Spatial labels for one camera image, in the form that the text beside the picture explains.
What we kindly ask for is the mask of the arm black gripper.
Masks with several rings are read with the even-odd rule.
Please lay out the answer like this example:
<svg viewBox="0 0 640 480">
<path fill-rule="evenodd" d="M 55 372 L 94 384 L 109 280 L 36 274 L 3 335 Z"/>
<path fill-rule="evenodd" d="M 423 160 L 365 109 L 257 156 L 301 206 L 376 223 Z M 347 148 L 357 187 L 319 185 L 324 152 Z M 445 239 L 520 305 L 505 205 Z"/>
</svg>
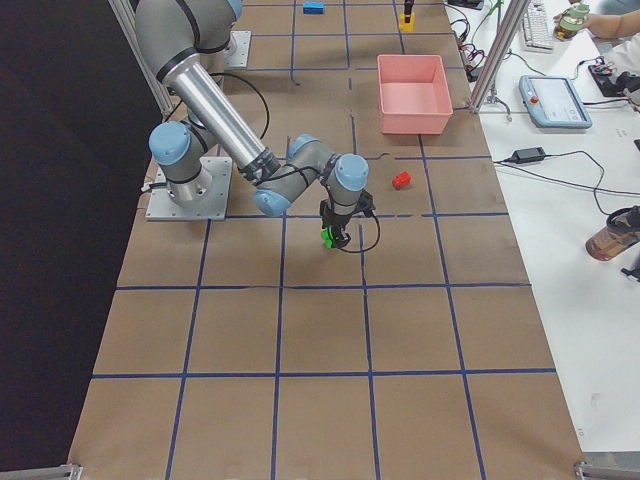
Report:
<svg viewBox="0 0 640 480">
<path fill-rule="evenodd" d="M 371 218 L 375 210 L 373 196 L 367 191 L 362 190 L 359 198 L 352 204 L 344 205 L 334 199 L 329 194 L 327 199 L 320 202 L 319 213 L 322 219 L 321 238 L 324 241 L 331 241 L 332 235 L 330 228 L 335 229 L 335 247 L 338 249 L 345 248 L 351 236 L 345 231 L 346 226 L 353 215 L 363 214 L 366 218 Z"/>
</svg>

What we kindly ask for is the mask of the person hand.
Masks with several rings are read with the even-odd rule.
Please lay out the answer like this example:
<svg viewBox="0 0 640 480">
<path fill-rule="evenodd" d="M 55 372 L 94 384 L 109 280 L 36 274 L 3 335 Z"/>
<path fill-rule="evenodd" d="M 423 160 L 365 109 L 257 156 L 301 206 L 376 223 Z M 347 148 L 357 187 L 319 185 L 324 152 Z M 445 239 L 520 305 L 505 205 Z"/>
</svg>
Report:
<svg viewBox="0 0 640 480">
<path fill-rule="evenodd" d="M 586 27 L 589 17 L 588 10 L 567 9 L 559 14 L 555 23 L 554 33 L 561 36 L 575 34 Z"/>
</svg>

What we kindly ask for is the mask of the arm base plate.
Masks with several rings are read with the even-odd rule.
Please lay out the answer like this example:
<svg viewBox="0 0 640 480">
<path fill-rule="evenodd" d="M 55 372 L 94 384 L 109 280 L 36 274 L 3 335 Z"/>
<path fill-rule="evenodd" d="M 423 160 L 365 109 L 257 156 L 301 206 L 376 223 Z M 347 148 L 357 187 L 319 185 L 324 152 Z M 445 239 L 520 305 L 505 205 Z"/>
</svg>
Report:
<svg viewBox="0 0 640 480">
<path fill-rule="evenodd" d="M 227 70 L 244 70 L 248 66 L 251 31 L 232 31 L 230 42 L 224 50 L 224 66 Z"/>
<path fill-rule="evenodd" d="M 146 210 L 149 221 L 223 221 L 232 177 L 233 162 L 229 157 L 203 156 L 201 171 L 194 180 L 178 184 L 166 179 L 158 168 Z"/>
</svg>

